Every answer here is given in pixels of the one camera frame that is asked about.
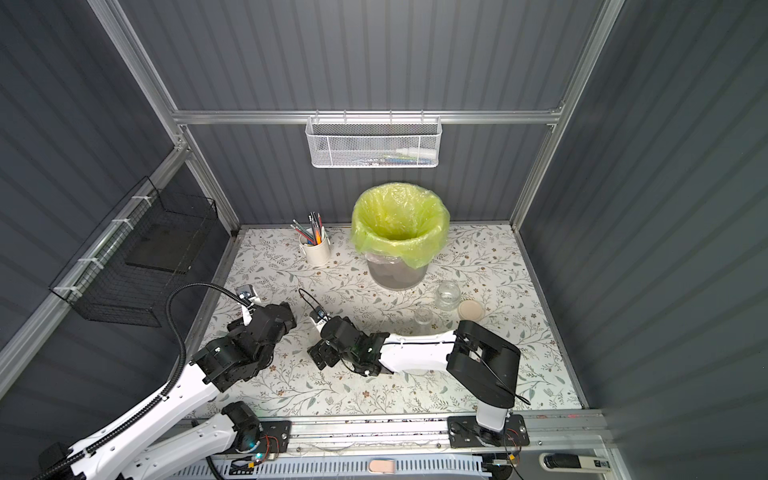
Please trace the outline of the oatmeal jar with beige lid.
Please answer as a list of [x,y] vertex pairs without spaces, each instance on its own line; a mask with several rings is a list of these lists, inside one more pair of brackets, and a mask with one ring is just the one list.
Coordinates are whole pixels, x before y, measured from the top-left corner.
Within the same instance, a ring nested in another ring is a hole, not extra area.
[[455,281],[441,281],[435,290],[435,305],[445,311],[455,310],[462,301],[460,286]]

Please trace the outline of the beige jar lid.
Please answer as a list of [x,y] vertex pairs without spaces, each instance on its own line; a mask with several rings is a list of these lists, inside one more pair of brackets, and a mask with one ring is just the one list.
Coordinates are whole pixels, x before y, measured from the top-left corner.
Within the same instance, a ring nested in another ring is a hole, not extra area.
[[485,316],[484,306],[476,300],[464,300],[457,307],[462,321],[480,322]]

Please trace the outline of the glass oatmeal jar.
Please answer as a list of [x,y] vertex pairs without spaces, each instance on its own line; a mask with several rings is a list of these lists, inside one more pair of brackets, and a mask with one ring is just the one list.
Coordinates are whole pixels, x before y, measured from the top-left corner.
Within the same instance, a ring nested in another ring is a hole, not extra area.
[[434,312],[427,306],[419,305],[414,309],[414,320],[422,326],[429,326],[433,323]]

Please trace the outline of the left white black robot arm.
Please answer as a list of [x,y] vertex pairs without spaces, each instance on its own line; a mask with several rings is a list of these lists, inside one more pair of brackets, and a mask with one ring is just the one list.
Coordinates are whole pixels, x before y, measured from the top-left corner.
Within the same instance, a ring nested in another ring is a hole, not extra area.
[[39,479],[116,479],[142,450],[202,404],[268,368],[280,340],[296,327],[288,303],[255,305],[251,320],[234,321],[225,336],[208,342],[171,379],[117,420],[62,450]]

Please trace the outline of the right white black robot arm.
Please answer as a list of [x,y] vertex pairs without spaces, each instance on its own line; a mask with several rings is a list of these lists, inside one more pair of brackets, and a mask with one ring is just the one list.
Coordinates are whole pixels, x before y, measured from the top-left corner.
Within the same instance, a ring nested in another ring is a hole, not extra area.
[[475,419],[481,431],[505,430],[507,414],[518,398],[522,353],[478,323],[462,320],[453,331],[421,336],[366,334],[340,316],[325,319],[319,326],[320,340],[307,349],[318,369],[341,363],[363,377],[445,372],[478,401]]

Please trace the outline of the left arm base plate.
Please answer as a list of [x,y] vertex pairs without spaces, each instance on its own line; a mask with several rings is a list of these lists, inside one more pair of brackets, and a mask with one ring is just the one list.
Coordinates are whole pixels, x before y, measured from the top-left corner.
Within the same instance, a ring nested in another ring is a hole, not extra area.
[[238,453],[266,457],[287,451],[292,423],[287,420],[260,422],[258,427],[249,426],[239,433],[233,444]]

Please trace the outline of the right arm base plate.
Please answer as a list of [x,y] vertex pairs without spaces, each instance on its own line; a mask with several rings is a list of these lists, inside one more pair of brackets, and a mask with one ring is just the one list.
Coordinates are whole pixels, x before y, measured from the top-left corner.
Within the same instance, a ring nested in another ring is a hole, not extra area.
[[481,427],[474,416],[447,418],[449,443],[452,448],[507,447],[530,445],[528,429],[522,415],[509,414],[501,431]]

